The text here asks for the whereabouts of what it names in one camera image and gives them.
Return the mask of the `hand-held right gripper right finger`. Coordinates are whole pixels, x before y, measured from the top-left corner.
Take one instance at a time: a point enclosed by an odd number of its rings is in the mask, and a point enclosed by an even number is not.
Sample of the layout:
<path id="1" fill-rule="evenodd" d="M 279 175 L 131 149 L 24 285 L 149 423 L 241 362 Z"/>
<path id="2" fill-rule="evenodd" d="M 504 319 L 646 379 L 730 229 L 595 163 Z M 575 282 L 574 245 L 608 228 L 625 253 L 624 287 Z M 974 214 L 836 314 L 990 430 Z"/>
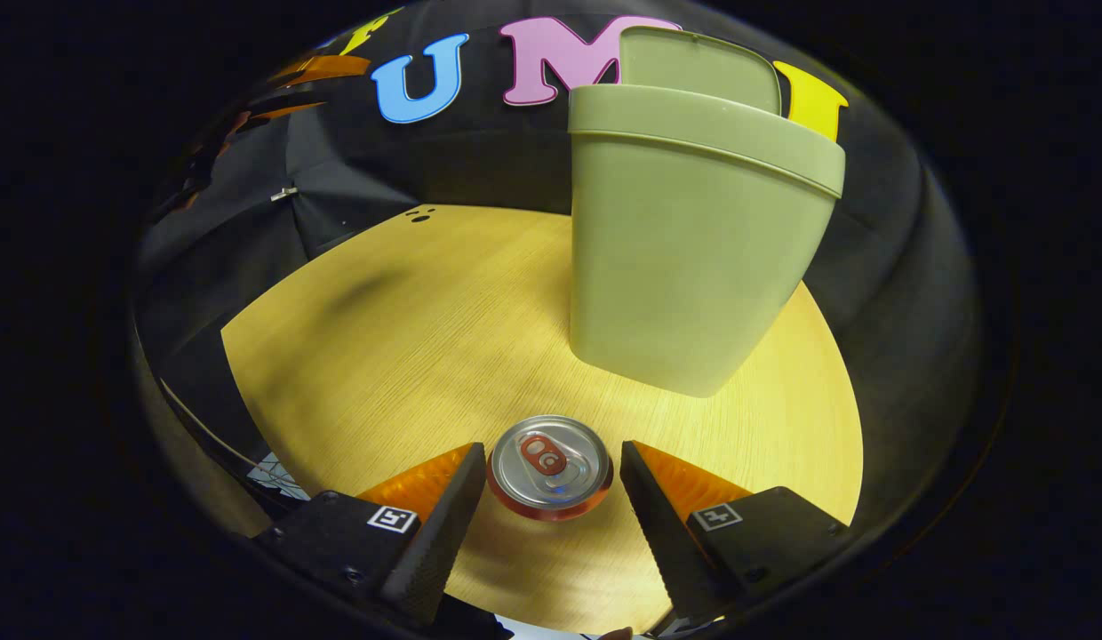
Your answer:
<path id="1" fill-rule="evenodd" d="M 850 546 L 847 525 L 785 486 L 759 492 L 639 441 L 619 476 L 676 618 L 750 620 Z"/>

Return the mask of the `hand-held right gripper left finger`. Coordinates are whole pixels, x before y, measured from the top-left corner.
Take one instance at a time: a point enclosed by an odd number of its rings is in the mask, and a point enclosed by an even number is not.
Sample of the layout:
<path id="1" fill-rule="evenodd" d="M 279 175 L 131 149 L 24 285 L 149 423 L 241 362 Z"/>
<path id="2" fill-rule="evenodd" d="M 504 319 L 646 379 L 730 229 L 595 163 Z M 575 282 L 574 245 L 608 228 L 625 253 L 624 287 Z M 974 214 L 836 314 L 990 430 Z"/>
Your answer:
<path id="1" fill-rule="evenodd" d="M 253 549 L 355 611 L 424 628 L 440 611 L 486 475 L 483 445 L 471 442 L 363 497 L 317 493 L 256 535 Z"/>

